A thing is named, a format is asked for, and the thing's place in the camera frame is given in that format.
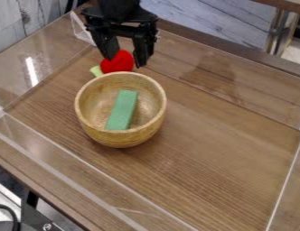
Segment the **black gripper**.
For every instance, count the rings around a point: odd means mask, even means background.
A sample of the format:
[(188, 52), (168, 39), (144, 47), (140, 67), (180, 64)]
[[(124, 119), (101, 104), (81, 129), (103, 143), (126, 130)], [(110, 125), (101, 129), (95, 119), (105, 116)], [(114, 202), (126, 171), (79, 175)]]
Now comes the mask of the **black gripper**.
[(158, 16), (141, 6), (122, 20), (103, 16), (99, 7), (86, 7), (82, 16), (86, 19), (86, 31), (91, 34), (103, 57), (113, 60), (120, 52), (120, 41), (116, 36), (133, 38), (136, 66), (138, 68), (145, 66), (154, 54)]

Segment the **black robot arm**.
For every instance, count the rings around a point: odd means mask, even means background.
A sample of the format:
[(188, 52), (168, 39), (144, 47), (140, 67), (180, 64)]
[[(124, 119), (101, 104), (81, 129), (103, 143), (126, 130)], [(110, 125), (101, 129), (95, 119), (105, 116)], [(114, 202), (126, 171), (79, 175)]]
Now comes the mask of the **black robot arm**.
[(97, 0), (82, 10), (86, 30), (105, 58), (120, 52), (118, 37), (132, 38), (136, 66), (146, 65), (158, 40), (158, 16), (141, 7), (141, 0)]

